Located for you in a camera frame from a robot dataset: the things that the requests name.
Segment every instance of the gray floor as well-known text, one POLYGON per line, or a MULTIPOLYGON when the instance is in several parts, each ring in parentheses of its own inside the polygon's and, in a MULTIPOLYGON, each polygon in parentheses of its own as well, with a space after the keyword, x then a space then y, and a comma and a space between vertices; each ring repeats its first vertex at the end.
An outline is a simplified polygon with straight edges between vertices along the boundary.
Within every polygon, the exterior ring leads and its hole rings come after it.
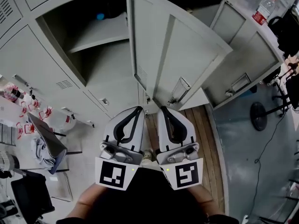
MULTIPOLYGON (((252 207, 259 168, 255 159, 280 120, 277 113, 272 113, 268 115, 266 129, 256 131, 249 119, 250 107, 256 101, 261 102, 266 110, 276 107, 277 104, 271 100, 276 92, 273 87, 259 85, 256 94, 237 98, 214 111, 228 174, 229 212, 239 221, 249 214, 252 207)), ((284 221, 295 205, 293 201, 285 203, 282 196, 286 195, 288 178, 293 175, 296 139, 289 111, 261 158, 258 193, 250 223, 259 223, 255 221, 257 216, 284 221)))

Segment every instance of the white cloth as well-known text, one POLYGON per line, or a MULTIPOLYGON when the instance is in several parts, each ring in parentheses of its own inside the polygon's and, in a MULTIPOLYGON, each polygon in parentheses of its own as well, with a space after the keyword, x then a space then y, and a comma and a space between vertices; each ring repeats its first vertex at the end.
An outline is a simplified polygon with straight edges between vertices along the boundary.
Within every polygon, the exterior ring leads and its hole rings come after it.
POLYGON ((35 138, 31 141, 31 151, 38 164, 42 165, 46 170, 52 169, 55 159, 49 154, 48 148, 41 138, 35 138))

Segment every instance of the wooden floor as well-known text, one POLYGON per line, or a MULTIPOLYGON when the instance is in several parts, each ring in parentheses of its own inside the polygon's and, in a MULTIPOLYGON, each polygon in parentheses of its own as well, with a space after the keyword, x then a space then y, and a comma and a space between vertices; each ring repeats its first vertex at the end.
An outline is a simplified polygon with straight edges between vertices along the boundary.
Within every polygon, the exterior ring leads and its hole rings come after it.
MULTIPOLYGON (((199 157, 204 159, 202 185, 212 194, 213 199, 219 204, 220 209, 224 212, 224 195, 220 163, 206 109, 202 105, 180 111, 180 113, 187 117, 195 127, 196 141, 199 143, 199 157)), ((159 148, 157 115, 153 114, 147 116, 146 124, 152 147, 156 150, 159 148)))

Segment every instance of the water bottle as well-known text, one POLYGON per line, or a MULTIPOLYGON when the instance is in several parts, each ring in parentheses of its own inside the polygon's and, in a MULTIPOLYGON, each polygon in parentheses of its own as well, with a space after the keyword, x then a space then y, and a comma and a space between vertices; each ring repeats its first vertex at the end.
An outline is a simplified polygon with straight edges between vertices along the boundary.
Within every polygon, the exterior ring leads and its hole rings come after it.
POLYGON ((263 25, 274 9, 275 0, 262 0, 252 17, 258 24, 263 25))

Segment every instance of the blue object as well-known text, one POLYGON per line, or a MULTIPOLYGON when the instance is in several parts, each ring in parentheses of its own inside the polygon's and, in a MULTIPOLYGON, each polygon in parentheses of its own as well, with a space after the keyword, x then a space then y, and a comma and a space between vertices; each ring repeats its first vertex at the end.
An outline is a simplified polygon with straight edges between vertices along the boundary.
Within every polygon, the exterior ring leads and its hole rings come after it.
POLYGON ((98 20, 103 20, 104 17, 105 17, 105 15, 104 15, 103 13, 98 13, 98 14, 97 14, 97 19, 98 19, 98 20))

